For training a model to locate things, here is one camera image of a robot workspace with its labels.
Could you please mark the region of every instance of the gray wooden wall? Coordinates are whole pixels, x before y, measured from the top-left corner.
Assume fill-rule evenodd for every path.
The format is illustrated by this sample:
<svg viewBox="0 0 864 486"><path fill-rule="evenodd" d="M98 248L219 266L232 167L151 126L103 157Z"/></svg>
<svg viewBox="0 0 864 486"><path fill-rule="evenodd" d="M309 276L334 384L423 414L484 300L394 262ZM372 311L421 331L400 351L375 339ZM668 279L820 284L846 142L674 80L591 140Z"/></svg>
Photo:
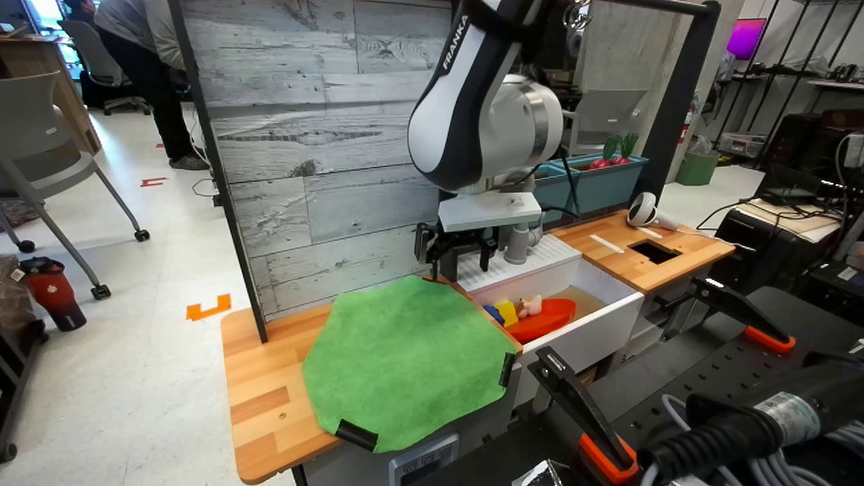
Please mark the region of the gray wooden wall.
<svg viewBox="0 0 864 486"><path fill-rule="evenodd" d="M269 320L417 272L434 188L404 121L449 0L182 0L255 300Z"/></svg>

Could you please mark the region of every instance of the white box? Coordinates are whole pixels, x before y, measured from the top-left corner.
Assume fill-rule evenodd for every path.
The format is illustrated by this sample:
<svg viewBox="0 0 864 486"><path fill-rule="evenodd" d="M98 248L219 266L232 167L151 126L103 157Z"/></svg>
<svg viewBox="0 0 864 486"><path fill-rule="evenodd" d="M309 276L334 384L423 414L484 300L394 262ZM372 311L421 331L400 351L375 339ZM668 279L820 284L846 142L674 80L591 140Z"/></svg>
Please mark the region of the white box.
<svg viewBox="0 0 864 486"><path fill-rule="evenodd" d="M537 349L552 345L574 372L627 345L646 300L637 289L608 276L584 258L580 250L552 235L537 243L523 264L508 264L496 254L489 262L489 272L484 272L479 256L461 256L458 285L481 304L531 293L554 297L561 291L564 297L574 297L574 320L527 342L519 360L522 365L529 365L535 362ZM519 369L516 405L535 395L535 377Z"/></svg>

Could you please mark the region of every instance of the box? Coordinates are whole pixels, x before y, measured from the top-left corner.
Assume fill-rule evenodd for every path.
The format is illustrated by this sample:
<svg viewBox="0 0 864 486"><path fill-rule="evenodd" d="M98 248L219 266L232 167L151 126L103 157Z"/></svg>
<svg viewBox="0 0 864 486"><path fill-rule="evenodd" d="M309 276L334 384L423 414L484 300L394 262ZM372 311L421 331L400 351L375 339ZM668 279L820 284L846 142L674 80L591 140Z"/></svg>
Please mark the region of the box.
<svg viewBox="0 0 864 486"><path fill-rule="evenodd" d="M537 200L546 208L566 208L574 215L623 208L637 187L647 160L631 157L627 164L588 169L595 160L570 160L573 167L573 203L566 204L570 177L561 162L546 162L537 169Z"/></svg>
<svg viewBox="0 0 864 486"><path fill-rule="evenodd" d="M552 345L580 372L627 345L642 308L637 289L603 272L554 235L546 235L523 264L508 264L496 254L489 262L489 272L484 272L479 256L461 256L458 285L479 304L564 291L580 308L574 320L523 345L516 369L519 380L510 380L519 384L514 405L523 405L537 395L537 380L523 369L523 365L535 362L537 349Z"/></svg>

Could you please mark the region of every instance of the computer monitor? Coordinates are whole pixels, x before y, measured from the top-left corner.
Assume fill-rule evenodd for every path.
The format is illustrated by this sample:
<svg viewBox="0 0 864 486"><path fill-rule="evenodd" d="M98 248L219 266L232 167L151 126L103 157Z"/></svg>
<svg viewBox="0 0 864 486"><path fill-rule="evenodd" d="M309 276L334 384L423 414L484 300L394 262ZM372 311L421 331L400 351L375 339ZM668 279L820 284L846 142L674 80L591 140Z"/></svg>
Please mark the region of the computer monitor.
<svg viewBox="0 0 864 486"><path fill-rule="evenodd" d="M738 19L727 42L734 60L753 60L765 34L766 19Z"/></svg>

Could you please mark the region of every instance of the wooden table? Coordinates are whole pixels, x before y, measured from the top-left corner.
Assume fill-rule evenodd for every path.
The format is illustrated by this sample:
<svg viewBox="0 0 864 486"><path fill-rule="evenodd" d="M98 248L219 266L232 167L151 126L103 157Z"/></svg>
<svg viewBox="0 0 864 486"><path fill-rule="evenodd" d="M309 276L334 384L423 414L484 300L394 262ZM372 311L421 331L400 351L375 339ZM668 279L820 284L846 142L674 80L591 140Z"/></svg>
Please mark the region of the wooden table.
<svg viewBox="0 0 864 486"><path fill-rule="evenodd" d="M88 113L79 98L79 90L63 63L59 46L52 37L9 37L0 34L0 73L3 75L39 75L59 73L53 87L53 103L72 126L75 146L82 150L98 153L101 135L88 121Z"/></svg>
<svg viewBox="0 0 864 486"><path fill-rule="evenodd" d="M222 351L232 415L234 458L242 482L260 482L338 446L314 414L303 357L317 342L329 308L267 324L260 342L252 311L222 320Z"/></svg>
<svg viewBox="0 0 864 486"><path fill-rule="evenodd" d="M579 227L554 229L554 235L642 293L653 293L661 285L699 272L734 250L731 243L707 237L688 227L678 227L674 233L661 227L631 229L623 222L623 210ZM655 264L631 248L647 241L653 245L678 250L678 256Z"/></svg>

